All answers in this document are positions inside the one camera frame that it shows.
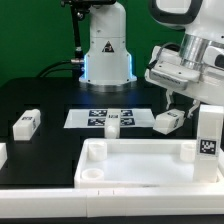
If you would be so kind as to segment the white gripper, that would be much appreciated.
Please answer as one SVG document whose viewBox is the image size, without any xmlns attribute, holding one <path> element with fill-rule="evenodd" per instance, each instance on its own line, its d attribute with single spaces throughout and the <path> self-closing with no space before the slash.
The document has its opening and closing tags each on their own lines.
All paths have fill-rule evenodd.
<svg viewBox="0 0 224 224">
<path fill-rule="evenodd" d="M 166 110 L 173 103 L 173 92 L 194 99 L 187 118 L 201 102 L 224 106 L 224 69 L 209 65 L 202 71 L 186 68 L 178 53 L 167 48 L 154 47 L 145 80 L 167 89 Z"/>
</svg>

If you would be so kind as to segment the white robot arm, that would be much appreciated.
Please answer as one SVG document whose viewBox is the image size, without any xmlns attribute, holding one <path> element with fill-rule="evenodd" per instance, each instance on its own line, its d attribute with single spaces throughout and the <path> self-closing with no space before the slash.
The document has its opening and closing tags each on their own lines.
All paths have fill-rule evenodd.
<svg viewBox="0 0 224 224">
<path fill-rule="evenodd" d="M 181 44 L 153 48 L 145 80 L 198 102 L 224 106 L 224 0 L 148 0 L 151 17 L 184 32 Z M 90 49 L 81 83 L 101 91 L 137 78 L 120 4 L 90 3 Z"/>
</svg>

